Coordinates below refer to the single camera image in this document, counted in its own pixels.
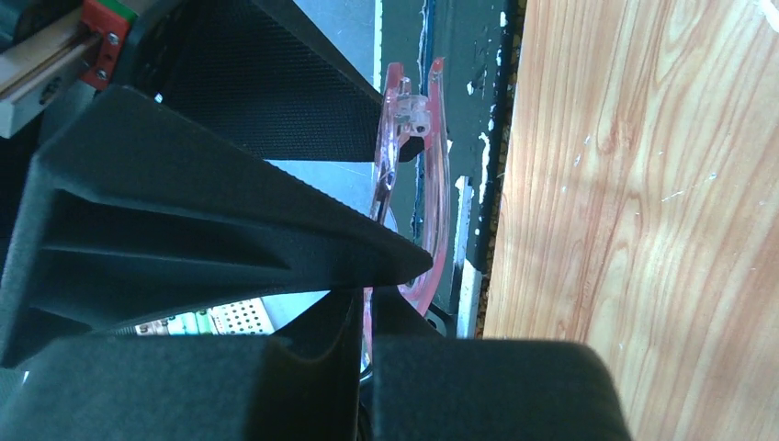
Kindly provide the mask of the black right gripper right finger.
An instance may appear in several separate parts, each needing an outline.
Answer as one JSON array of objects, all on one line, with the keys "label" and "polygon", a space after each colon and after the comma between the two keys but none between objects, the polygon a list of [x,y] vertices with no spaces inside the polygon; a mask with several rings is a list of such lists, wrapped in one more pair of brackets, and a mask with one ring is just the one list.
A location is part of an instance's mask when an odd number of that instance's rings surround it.
[{"label": "black right gripper right finger", "polygon": [[588,346],[446,338],[395,288],[371,301],[377,440],[628,440],[611,375]]}]

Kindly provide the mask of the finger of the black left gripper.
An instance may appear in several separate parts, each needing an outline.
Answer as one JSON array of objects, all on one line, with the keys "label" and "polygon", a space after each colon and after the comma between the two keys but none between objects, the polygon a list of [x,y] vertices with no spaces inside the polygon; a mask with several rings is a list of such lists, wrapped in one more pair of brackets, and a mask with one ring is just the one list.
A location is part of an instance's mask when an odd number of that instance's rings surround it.
[{"label": "finger of the black left gripper", "polygon": [[115,81],[263,159],[375,156],[381,94],[291,1],[155,1]]},{"label": "finger of the black left gripper", "polygon": [[385,287],[432,258],[128,87],[32,156],[1,286],[1,364],[52,340],[277,293]]}]

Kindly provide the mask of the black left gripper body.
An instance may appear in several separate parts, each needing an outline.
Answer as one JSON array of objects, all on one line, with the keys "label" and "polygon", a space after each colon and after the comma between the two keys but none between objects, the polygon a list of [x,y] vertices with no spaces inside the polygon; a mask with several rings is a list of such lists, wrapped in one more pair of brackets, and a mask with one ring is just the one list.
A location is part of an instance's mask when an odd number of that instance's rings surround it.
[{"label": "black left gripper body", "polygon": [[1,4],[1,253],[17,218],[40,117],[84,82],[104,89],[143,1],[4,1]]}]

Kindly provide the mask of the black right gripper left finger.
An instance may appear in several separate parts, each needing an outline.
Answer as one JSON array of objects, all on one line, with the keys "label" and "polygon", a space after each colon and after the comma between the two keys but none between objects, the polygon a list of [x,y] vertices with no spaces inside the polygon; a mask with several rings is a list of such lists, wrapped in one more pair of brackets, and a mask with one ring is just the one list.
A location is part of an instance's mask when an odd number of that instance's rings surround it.
[{"label": "black right gripper left finger", "polygon": [[352,440],[363,301],[333,291],[267,336],[83,335],[31,362],[4,440]]}]

